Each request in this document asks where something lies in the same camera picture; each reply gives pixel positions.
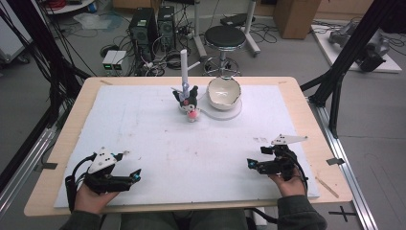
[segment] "floor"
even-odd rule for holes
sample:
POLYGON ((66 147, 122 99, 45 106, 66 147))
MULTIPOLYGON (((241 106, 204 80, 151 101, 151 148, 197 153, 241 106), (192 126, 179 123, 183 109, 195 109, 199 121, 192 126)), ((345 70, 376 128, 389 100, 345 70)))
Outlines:
MULTIPOLYGON (((238 1, 230 10, 225 1, 216 6, 217 1, 204 1, 200 31, 210 25, 219 24, 222 14, 244 12, 246 4, 238 1)), ((117 37, 125 35, 127 21, 119 16, 110 16, 114 27, 108 30, 82 30, 74 24, 74 14, 61 16, 60 24, 68 31, 67 37, 86 64, 98 76, 103 76, 100 49, 112 44, 117 37)), ((260 23, 273 27, 270 17, 257 16, 254 26, 260 23)), ((313 34, 304 40, 281 39, 278 32, 258 41, 260 54, 253 57, 250 51, 234 52, 229 57, 235 59, 243 76, 292 76, 299 84, 311 81, 328 70, 329 65, 313 34)), ((192 53, 189 62, 198 60, 198 53, 190 42, 192 53)), ((403 54, 406 48, 397 48, 403 54)), ((216 52, 206 47, 208 56, 216 52)), ((406 57, 391 50, 389 56, 406 69, 406 57)), ((90 72, 86 65, 74 56, 75 64, 83 71, 90 72)), ((190 76, 201 76, 201 68, 194 68, 190 76)), ((179 76, 180 71, 167 70, 165 76, 179 76)), ((338 135, 350 161, 362 193, 372 211, 379 229, 406 229, 406 182, 403 179, 406 165, 406 74, 347 72, 342 88, 338 117, 338 135)), ((312 95, 317 87, 304 92, 312 95)), ((35 63, 21 64, 17 61, 0 70, 0 171, 3 171, 21 144, 27 138, 42 114, 49 106, 49 83, 41 76, 35 63)), ((1 229, 57 229, 67 217, 27 218, 24 206, 39 177, 32 172, 22 189, 5 214, 0 218, 1 229)), ((362 229, 358 217, 354 215, 351 203, 315 205, 327 219, 328 229, 362 229)), ((266 213, 275 216, 277 209, 267 207, 266 213)), ((119 216, 108 215, 103 229, 118 229, 119 216)), ((268 224, 262 229, 276 229, 268 224)))

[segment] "white bowl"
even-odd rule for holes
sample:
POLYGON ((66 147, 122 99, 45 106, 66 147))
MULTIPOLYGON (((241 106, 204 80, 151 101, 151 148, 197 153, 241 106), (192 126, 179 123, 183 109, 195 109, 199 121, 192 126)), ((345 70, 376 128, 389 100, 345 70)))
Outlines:
POLYGON ((232 78, 219 77, 209 82, 207 95, 213 107, 220 110, 229 110, 238 103, 241 96, 241 87, 232 78))

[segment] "chair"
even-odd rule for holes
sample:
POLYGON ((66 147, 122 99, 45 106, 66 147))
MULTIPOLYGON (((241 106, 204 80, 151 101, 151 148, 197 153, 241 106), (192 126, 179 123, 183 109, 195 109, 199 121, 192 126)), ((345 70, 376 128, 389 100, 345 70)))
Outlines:
POLYGON ((220 56, 210 57, 206 60, 204 75, 233 77, 239 74, 241 76, 238 64, 233 59, 226 57, 226 53, 244 46, 244 32, 232 26, 215 26, 206 31, 205 40, 209 47, 220 51, 220 56))

